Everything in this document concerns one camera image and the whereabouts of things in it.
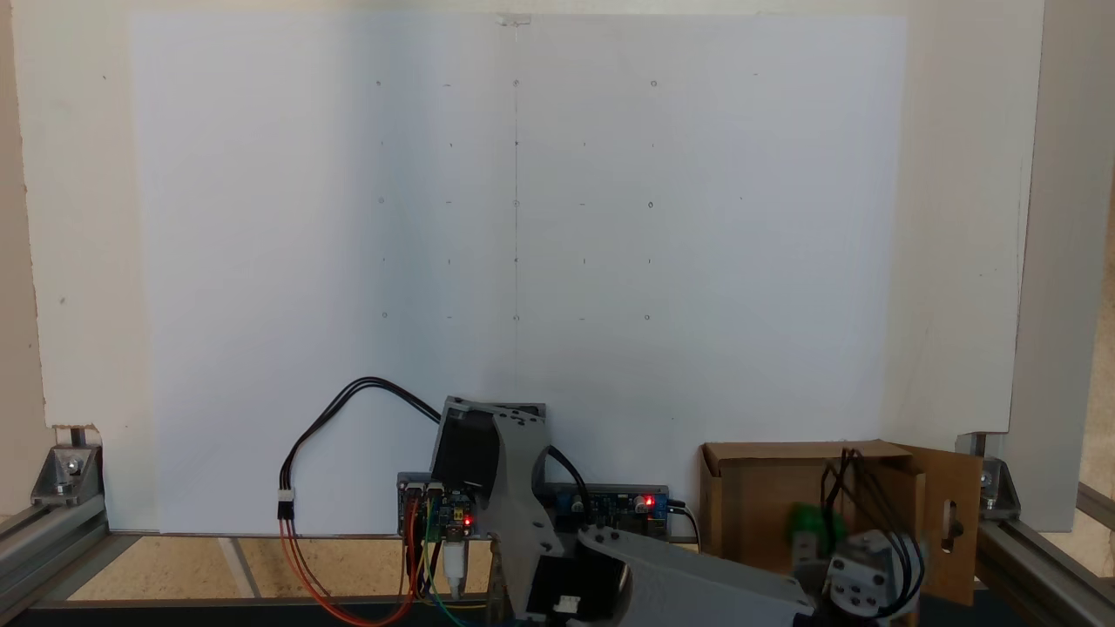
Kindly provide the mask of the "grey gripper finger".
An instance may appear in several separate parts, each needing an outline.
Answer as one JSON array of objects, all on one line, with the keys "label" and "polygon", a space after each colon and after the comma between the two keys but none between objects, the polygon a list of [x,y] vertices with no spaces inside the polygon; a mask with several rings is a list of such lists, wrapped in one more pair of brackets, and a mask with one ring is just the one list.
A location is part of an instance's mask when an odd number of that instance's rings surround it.
[{"label": "grey gripper finger", "polygon": [[823,536],[813,531],[794,531],[791,536],[791,565],[793,579],[801,585],[811,602],[824,602],[828,556]]}]

